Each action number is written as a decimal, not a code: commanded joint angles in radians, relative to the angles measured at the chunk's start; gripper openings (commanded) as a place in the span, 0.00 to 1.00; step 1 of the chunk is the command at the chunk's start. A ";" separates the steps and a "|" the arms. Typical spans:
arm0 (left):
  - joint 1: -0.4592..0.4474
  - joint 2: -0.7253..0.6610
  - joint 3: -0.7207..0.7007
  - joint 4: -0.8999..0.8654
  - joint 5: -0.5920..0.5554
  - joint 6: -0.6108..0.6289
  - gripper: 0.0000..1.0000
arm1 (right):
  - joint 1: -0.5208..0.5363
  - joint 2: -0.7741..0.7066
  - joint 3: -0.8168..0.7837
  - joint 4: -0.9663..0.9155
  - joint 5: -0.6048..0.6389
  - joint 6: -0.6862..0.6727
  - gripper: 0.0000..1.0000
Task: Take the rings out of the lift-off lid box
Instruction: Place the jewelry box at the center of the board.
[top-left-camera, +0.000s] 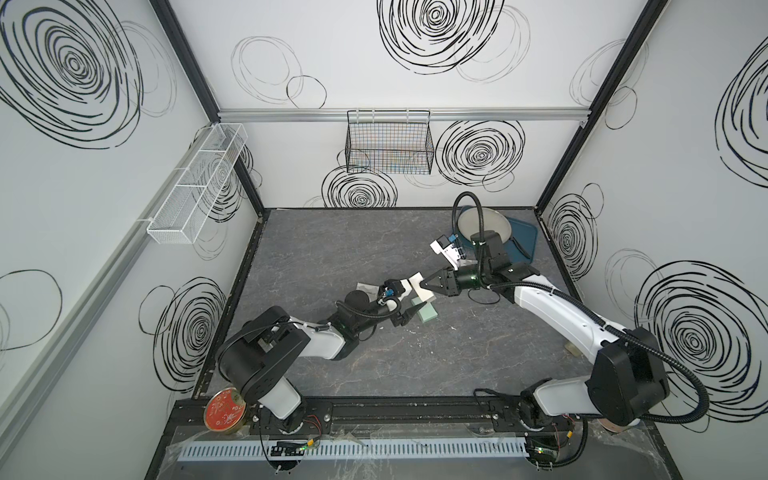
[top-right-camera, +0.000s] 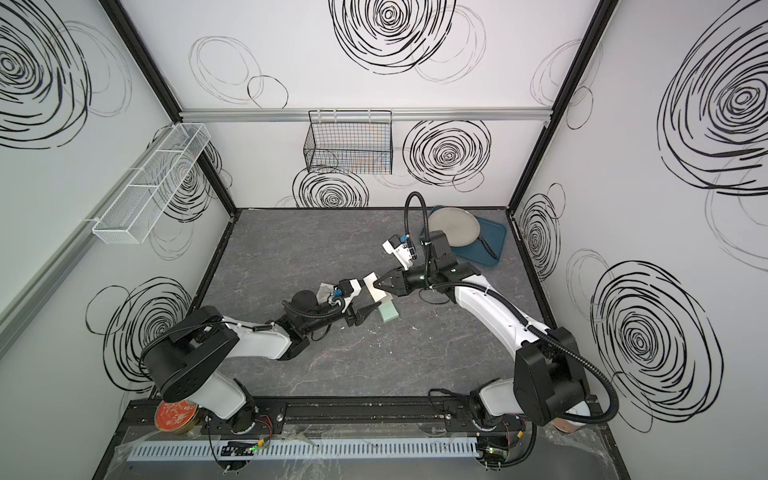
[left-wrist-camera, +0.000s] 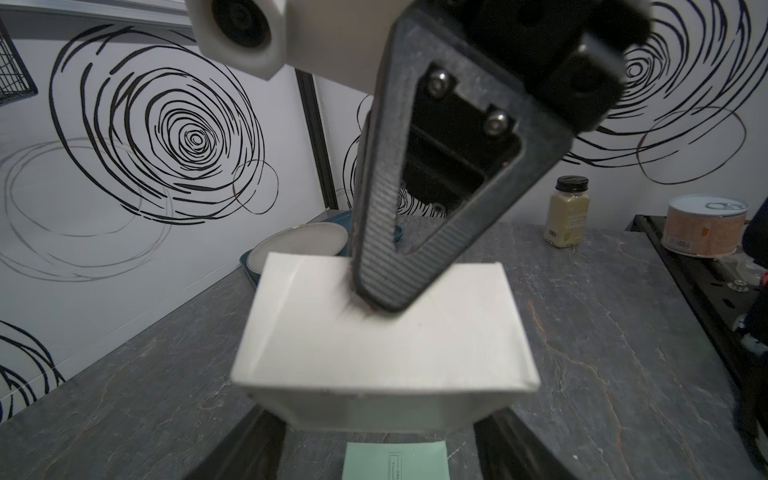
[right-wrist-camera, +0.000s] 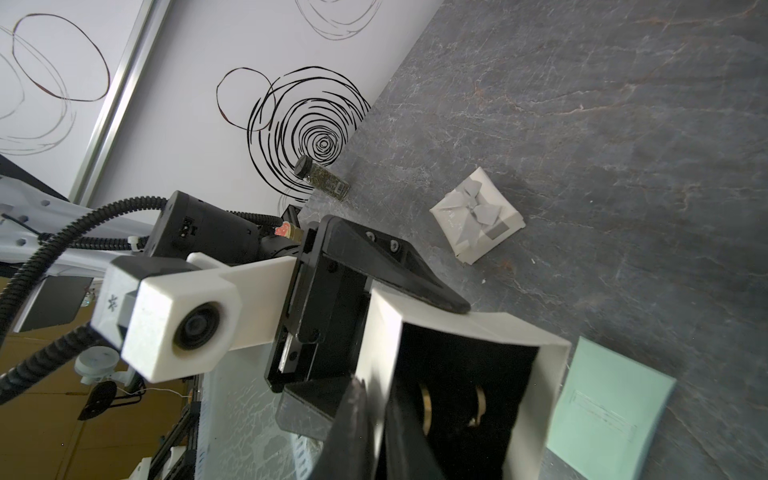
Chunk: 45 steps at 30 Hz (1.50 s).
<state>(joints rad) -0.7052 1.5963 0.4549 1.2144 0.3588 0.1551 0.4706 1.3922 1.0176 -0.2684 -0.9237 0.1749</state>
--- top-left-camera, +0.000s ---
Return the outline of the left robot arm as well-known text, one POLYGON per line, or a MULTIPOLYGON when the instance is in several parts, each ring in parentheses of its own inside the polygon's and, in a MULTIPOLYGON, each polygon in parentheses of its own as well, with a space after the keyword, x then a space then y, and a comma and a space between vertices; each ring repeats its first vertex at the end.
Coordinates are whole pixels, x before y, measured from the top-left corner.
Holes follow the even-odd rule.
POLYGON ((219 374, 247 405, 267 410, 284 433, 300 429, 307 416, 304 397, 286 374, 300 358, 340 361, 362 342, 361 334, 390 322, 404 326, 418 315, 387 293, 372 300, 360 290, 335 302, 336 311, 321 322, 302 321, 272 306, 246 322, 216 352, 219 374))

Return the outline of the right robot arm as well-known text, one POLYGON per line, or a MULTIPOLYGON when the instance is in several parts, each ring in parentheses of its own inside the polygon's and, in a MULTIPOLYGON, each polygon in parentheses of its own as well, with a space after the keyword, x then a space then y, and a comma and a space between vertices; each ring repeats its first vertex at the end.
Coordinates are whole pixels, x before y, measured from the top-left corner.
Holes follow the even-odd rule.
POLYGON ((602 418, 621 427, 639 420, 687 424, 708 413, 710 398, 701 380, 662 352, 648 330, 629 330, 610 321, 558 289, 530 264, 512 262, 497 232, 483 231, 472 240, 473 260, 465 258, 456 236, 432 241, 431 249, 448 265, 421 280, 421 288, 447 297, 470 290, 496 292, 543 320, 592 366, 587 376, 544 379, 517 395, 518 416, 526 428, 540 430, 557 417, 572 415, 602 418), (651 412, 671 393, 668 368, 694 388, 697 399, 688 413, 651 412))

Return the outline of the white gift box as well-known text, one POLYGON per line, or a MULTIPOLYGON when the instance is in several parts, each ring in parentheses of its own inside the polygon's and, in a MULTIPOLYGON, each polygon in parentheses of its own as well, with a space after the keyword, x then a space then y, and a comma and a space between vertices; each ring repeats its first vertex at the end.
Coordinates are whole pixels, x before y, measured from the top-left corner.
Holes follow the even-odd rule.
POLYGON ((380 296, 380 286, 366 283, 357 283, 356 289, 364 292, 370 301, 375 301, 380 296))

